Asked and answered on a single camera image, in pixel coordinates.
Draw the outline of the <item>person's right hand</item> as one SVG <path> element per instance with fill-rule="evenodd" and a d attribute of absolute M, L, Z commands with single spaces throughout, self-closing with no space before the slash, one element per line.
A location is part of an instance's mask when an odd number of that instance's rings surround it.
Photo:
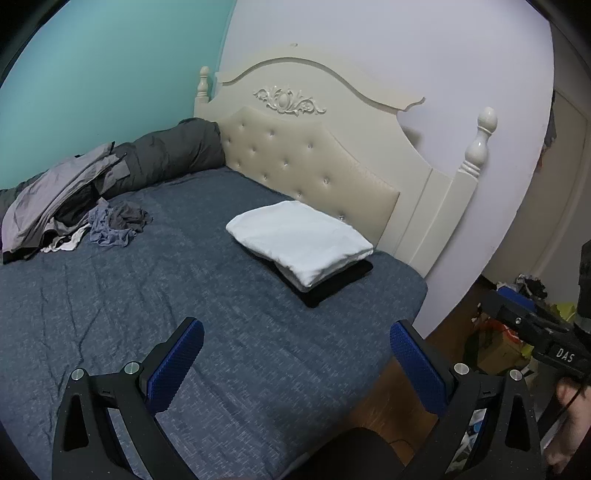
<path fill-rule="evenodd" d="M 568 379 L 561 379 L 556 387 L 557 399 L 567 407 L 566 420 L 544 452 L 547 464 L 556 473 L 565 469 L 590 427 L 590 387 L 576 394 L 578 389 L 579 385 Z"/>

